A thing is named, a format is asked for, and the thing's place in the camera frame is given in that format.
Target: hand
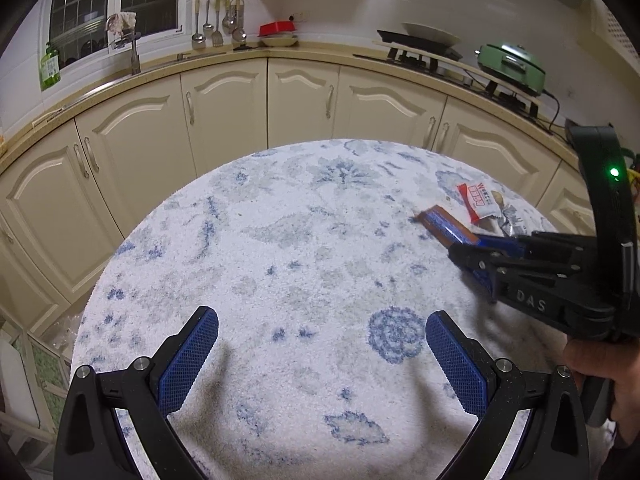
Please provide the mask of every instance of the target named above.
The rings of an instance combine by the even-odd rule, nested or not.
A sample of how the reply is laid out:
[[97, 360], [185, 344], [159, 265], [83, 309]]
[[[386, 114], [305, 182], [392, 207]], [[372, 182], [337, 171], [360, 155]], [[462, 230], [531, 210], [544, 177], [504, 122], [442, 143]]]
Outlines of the hand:
[[640, 340], [612, 344], [572, 339], [562, 357], [577, 372], [578, 388], [587, 375], [615, 381], [610, 418], [618, 423], [619, 437], [631, 445], [640, 432]]

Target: kitchen cabinet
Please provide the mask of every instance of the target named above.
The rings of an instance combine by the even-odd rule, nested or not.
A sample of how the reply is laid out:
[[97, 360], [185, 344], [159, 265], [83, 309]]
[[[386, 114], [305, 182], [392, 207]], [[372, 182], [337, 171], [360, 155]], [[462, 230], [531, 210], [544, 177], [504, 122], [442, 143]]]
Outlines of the kitchen cabinet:
[[2, 216], [0, 230], [0, 310], [39, 336], [70, 304], [36, 268]]
[[297, 59], [270, 59], [269, 147], [331, 139], [340, 67]]
[[247, 59], [180, 75], [198, 176], [267, 149], [267, 60]]
[[580, 173], [565, 162], [560, 163], [538, 202], [538, 211], [561, 233], [594, 235], [596, 232], [586, 184]]
[[433, 151], [484, 171], [534, 205], [560, 163], [558, 156], [527, 134], [451, 97]]
[[334, 139], [392, 140], [429, 149], [446, 99], [414, 83], [342, 67]]
[[76, 117], [90, 169], [124, 236], [196, 178], [180, 90], [170, 76]]
[[0, 176], [0, 213], [10, 235], [69, 303], [94, 286], [123, 241], [73, 121]]

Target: green electric pot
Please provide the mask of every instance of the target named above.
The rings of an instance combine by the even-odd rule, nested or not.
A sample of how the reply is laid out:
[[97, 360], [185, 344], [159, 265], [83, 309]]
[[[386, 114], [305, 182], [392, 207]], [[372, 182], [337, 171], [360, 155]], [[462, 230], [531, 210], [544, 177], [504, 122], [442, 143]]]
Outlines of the green electric pot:
[[486, 44], [480, 47], [478, 66], [530, 95], [540, 95], [545, 87], [545, 71], [538, 58], [521, 46]]

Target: red container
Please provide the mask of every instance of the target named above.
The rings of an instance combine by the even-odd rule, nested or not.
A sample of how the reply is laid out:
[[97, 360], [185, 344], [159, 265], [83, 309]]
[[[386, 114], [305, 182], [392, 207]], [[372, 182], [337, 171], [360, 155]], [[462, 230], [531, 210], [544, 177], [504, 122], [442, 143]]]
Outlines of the red container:
[[270, 34], [277, 34], [278, 32], [293, 32], [296, 30], [296, 26], [293, 22], [273, 22], [260, 26], [259, 36], [268, 36]]

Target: green plastic bottle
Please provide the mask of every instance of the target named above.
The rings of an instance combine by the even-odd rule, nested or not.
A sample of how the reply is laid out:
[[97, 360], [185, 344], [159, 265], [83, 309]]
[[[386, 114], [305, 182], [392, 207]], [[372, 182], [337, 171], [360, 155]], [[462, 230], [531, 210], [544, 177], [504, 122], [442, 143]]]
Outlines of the green plastic bottle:
[[40, 89], [42, 90], [50, 88], [60, 81], [58, 54], [58, 50], [47, 41], [45, 55], [40, 60]]

